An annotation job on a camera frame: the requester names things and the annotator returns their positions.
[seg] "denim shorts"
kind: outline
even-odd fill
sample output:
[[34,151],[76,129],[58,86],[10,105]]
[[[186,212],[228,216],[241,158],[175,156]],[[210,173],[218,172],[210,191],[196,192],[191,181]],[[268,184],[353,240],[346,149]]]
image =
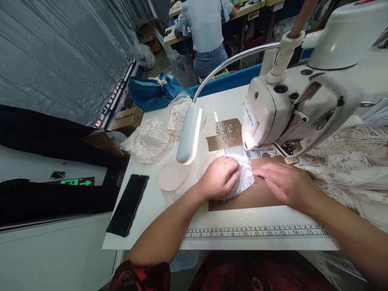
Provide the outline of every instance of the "denim shorts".
[[224,49],[224,44],[221,44],[215,50],[208,53],[196,53],[194,62],[194,73],[197,77],[205,78],[217,66],[228,59],[228,55]]

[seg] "smartphone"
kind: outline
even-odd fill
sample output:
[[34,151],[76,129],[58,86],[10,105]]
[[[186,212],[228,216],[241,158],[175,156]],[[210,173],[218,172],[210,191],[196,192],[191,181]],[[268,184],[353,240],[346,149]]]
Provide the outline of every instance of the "smartphone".
[[106,232],[122,237],[128,236],[149,178],[149,176],[131,175]]

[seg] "juki logo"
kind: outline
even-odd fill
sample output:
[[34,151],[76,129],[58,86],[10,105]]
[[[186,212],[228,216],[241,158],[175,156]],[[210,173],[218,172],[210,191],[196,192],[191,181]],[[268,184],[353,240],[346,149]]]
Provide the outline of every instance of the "juki logo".
[[245,107],[245,111],[247,112],[249,121],[251,122],[251,125],[253,126],[253,121],[252,121],[251,115],[249,114],[249,111],[248,111],[247,107]]

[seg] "red floral clothing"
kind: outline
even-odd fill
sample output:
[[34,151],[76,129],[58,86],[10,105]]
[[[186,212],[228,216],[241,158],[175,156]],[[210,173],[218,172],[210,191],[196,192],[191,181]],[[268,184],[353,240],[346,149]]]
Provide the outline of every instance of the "red floral clothing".
[[[170,287],[167,263],[136,267],[123,262],[110,291],[166,291]],[[190,291],[335,290],[329,281],[297,252],[217,251],[198,270]]]

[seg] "blue bag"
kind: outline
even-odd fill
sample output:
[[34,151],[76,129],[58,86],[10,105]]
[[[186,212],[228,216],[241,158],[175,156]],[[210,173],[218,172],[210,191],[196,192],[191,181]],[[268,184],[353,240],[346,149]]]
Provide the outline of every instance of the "blue bag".
[[166,108],[182,91],[186,91],[191,98],[194,97],[194,91],[183,88],[174,77],[171,79],[165,73],[161,73],[158,78],[161,81],[166,81],[166,84],[136,77],[129,79],[129,97],[143,112]]

